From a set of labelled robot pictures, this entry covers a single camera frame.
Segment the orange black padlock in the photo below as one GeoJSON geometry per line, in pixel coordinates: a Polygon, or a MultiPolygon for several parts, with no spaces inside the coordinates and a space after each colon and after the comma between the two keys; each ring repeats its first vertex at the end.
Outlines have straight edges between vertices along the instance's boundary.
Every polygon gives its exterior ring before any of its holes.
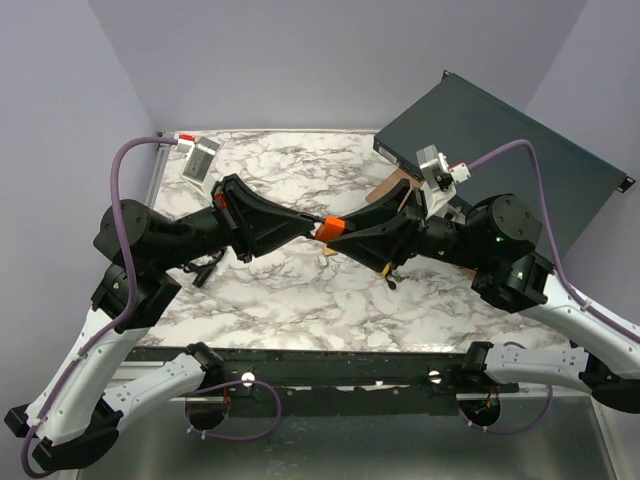
{"type": "Polygon", "coordinates": [[[315,239],[328,244],[334,239],[339,238],[345,232],[346,226],[347,222],[344,219],[327,216],[316,230],[315,239]]]}

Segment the brass padlock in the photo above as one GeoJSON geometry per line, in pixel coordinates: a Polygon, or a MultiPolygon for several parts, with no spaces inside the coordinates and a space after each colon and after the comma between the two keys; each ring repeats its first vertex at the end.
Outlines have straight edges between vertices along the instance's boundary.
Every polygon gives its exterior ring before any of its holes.
{"type": "Polygon", "coordinates": [[[327,245],[324,245],[322,248],[322,254],[319,257],[319,264],[322,268],[326,268],[329,265],[329,260],[331,257],[335,256],[337,252],[327,245]]]}

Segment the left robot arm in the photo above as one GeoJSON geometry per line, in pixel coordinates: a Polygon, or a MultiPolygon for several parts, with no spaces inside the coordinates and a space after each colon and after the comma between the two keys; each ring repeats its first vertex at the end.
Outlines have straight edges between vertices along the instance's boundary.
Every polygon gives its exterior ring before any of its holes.
{"type": "Polygon", "coordinates": [[[26,475],[42,479],[88,467],[141,414],[172,397],[221,387],[222,359],[203,343],[122,387],[111,388],[110,381],[180,291],[173,269],[225,248],[248,262],[309,236],[316,222],[259,196],[235,175],[214,185],[209,206],[174,220],[137,201],[114,199],[94,240],[110,265],[79,336],[42,393],[5,416],[23,441],[26,475]]]}

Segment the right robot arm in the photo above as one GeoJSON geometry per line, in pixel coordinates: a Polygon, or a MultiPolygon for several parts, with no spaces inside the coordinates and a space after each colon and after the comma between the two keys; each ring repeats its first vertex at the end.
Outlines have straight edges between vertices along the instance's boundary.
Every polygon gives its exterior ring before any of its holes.
{"type": "Polygon", "coordinates": [[[460,367],[469,390],[519,382],[562,386],[618,411],[639,411],[639,334],[618,316],[570,292],[560,269],[536,251],[542,224],[514,195],[489,197],[461,223],[439,216],[447,194],[407,181],[344,217],[327,217],[315,237],[388,277],[415,256],[473,271],[489,305],[534,319],[571,340],[558,351],[473,343],[460,367]]]}

